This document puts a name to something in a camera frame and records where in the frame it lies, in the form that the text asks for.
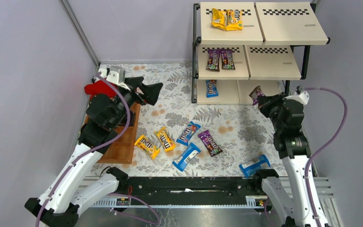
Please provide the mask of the purple candy bag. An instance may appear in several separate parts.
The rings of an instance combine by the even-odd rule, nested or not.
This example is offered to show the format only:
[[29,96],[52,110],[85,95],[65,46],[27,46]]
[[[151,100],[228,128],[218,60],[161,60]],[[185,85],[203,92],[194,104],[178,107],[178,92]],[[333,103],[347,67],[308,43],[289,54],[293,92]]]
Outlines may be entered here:
[[262,92],[261,87],[256,86],[249,94],[249,97],[252,99],[252,105],[259,105],[259,97],[262,96],[264,96],[264,93]]
[[216,156],[223,152],[223,150],[218,146],[218,144],[213,139],[212,135],[210,134],[209,130],[205,130],[201,132],[198,137],[203,142],[204,146],[209,152],[211,157]]

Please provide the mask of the blue M&M candy bag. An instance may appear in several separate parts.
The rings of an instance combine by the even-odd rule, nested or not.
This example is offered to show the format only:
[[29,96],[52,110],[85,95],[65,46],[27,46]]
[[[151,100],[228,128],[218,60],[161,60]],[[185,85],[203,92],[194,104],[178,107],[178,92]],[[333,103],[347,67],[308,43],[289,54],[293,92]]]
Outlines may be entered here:
[[190,139],[200,128],[201,128],[201,125],[191,121],[186,126],[186,128],[183,130],[181,135],[177,138],[176,142],[178,142],[184,146],[188,146]]

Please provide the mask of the blue white candy bag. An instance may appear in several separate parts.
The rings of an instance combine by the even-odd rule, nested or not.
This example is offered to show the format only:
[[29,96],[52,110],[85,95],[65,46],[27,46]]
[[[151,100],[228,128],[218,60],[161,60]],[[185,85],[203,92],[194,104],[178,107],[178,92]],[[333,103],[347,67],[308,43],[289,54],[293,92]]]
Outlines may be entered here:
[[200,149],[194,144],[191,143],[186,150],[179,155],[172,164],[181,172],[184,171],[186,166],[190,163],[192,159],[195,158],[197,154],[199,154],[201,151]]

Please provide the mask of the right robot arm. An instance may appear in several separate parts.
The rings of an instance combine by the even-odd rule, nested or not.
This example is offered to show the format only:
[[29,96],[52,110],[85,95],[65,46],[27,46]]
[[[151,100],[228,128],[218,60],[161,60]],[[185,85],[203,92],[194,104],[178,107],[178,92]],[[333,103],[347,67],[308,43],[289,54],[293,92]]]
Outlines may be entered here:
[[308,92],[259,96],[258,109],[272,121],[273,144],[288,174],[291,193],[274,169],[256,171],[254,180],[272,202],[284,227],[328,227],[311,172],[309,142],[302,132]]

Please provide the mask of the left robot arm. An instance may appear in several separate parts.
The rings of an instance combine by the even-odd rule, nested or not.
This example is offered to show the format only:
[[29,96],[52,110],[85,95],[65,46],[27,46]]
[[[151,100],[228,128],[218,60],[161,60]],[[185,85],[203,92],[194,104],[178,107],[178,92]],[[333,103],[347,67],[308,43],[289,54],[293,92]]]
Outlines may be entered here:
[[128,175],[115,168],[93,184],[78,188],[92,166],[126,132],[134,104],[155,105],[162,83],[144,84],[143,77],[125,78],[123,85],[107,86],[115,97],[100,93],[91,97],[72,156],[48,189],[37,198],[29,198],[25,208],[36,217],[36,226],[73,227],[81,214],[104,196],[125,191]]

